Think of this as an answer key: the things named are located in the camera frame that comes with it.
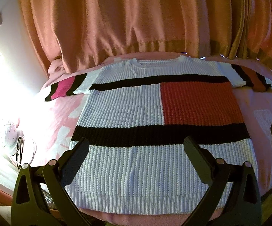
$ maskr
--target pink blanket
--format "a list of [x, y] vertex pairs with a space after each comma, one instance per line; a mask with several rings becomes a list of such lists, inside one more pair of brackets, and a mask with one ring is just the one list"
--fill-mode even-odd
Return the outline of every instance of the pink blanket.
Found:
[[[153, 60], [176, 58], [177, 53], [162, 53], [162, 55], [152, 53], [133, 53], [132, 55], [122, 55], [122, 59], [134, 58]], [[228, 60], [220, 56], [211, 56], [206, 60], [228, 62], [249, 67], [263, 76], [272, 80], [272, 71], [261, 65], [257, 60], [235, 59]], [[105, 63], [112, 63], [113, 58]], [[68, 78], [69, 74], [50, 80], [48, 83]], [[43, 99], [47, 95], [47, 89], [43, 89], [37, 98]], [[253, 92], [249, 87], [233, 89], [241, 108], [247, 129], [251, 136], [256, 160], [258, 164], [258, 184], [261, 195], [272, 187], [272, 136], [270, 125], [272, 123], [272, 92]], [[50, 159], [58, 159], [64, 151], [69, 148], [74, 128], [79, 115], [87, 100], [87, 95], [73, 95], [57, 98], [50, 102], [34, 101], [33, 111], [21, 117], [20, 128], [24, 134], [31, 136], [37, 144], [37, 152], [32, 166], [46, 164]], [[24, 156], [28, 156], [28, 151], [24, 150]], [[181, 225], [189, 215], [122, 215], [111, 214], [88, 209], [81, 211], [97, 217], [103, 221], [108, 221], [119, 225]], [[213, 217], [217, 217], [221, 210], [216, 210]]]

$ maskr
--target ribbed hem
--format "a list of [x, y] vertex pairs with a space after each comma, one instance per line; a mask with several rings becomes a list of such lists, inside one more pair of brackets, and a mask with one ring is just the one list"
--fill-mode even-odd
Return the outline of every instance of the ribbed hem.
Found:
[[[217, 208], [224, 207], [232, 183], [228, 183]], [[188, 214], [189, 208], [195, 208], [205, 194], [208, 186], [202, 185], [197, 192], [172, 196], [111, 196], [83, 194], [68, 191], [68, 195], [76, 205], [84, 205], [86, 209], [119, 214], [161, 215]]]

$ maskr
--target curtain fold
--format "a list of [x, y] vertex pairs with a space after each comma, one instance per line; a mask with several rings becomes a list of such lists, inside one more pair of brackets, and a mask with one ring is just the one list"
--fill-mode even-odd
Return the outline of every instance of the curtain fold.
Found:
[[272, 0], [20, 0], [39, 61], [68, 73], [133, 52], [257, 58], [272, 69]]

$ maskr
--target color block sweater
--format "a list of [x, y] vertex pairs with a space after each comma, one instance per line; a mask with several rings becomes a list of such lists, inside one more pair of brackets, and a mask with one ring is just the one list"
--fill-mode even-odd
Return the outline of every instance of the color block sweater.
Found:
[[180, 56], [125, 60], [53, 84], [46, 101], [89, 94], [70, 142], [70, 149], [81, 137], [90, 142], [87, 158], [66, 186], [73, 202], [109, 213], [192, 212], [208, 186], [184, 152], [188, 135], [215, 158], [238, 165], [250, 161], [257, 175], [232, 93], [232, 87], [249, 84], [270, 87], [262, 76], [253, 78], [240, 66]]

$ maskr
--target bed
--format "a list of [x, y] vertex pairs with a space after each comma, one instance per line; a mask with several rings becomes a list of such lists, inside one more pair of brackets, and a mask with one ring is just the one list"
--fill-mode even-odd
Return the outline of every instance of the bed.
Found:
[[[34, 146], [26, 143], [22, 163], [44, 165], [70, 149], [80, 115], [90, 101], [86, 92], [63, 97], [58, 92], [51, 94], [53, 86], [64, 81], [72, 84], [72, 77], [89, 76], [123, 60], [172, 60], [181, 54], [192, 59], [204, 57], [206, 62], [247, 67], [266, 77], [272, 86], [272, 0], [43, 1], [20, 0], [31, 42], [50, 76], [20, 115], [18, 127], [36, 144], [33, 155]], [[249, 158], [260, 194], [264, 195], [272, 188], [272, 87], [256, 92], [252, 87], [239, 86], [231, 92], [251, 138]], [[50, 101], [43, 101], [48, 96]], [[49, 191], [43, 189], [48, 198]], [[75, 193], [78, 191], [71, 190], [69, 194], [76, 202]], [[87, 205], [80, 201], [77, 204], [82, 212], [113, 224], [181, 225], [198, 198], [187, 201], [191, 207], [180, 213], [175, 208], [175, 213], [110, 212], [107, 202], [104, 209], [91, 207], [94, 200]], [[220, 205], [212, 218], [219, 216], [221, 209]]]
[[[142, 60], [159, 60], [176, 58], [178, 53], [134, 53], [121, 55], [115, 61], [131, 59], [135, 56]], [[210, 56], [204, 60], [214, 60], [238, 65], [245, 65], [263, 76], [272, 80], [272, 71], [267, 67], [261, 67], [257, 60], [234, 59], [229, 60], [222, 56]], [[108, 59], [100, 68], [114, 62], [114, 57]], [[34, 139], [37, 151], [31, 162], [32, 166], [46, 164], [50, 159], [58, 159], [62, 153], [69, 149], [74, 128], [77, 124], [82, 109], [87, 101], [87, 94], [59, 97], [49, 102], [43, 102], [43, 96], [48, 95], [49, 85], [71, 77], [65, 74], [54, 81], [48, 82], [36, 96], [35, 107], [37, 111], [29, 111], [22, 115], [19, 127], [24, 134]], [[270, 125], [272, 124], [272, 90], [267, 92], [254, 92], [250, 87], [234, 88], [233, 94], [241, 109], [245, 124], [252, 139], [254, 153], [257, 161], [257, 177], [261, 195], [272, 188], [272, 136]], [[23, 161], [30, 159], [25, 150]], [[187, 214], [179, 215], [125, 215], [80, 208], [80, 210], [93, 217], [118, 225], [180, 225], [187, 218]], [[220, 213], [216, 210], [214, 217]]]

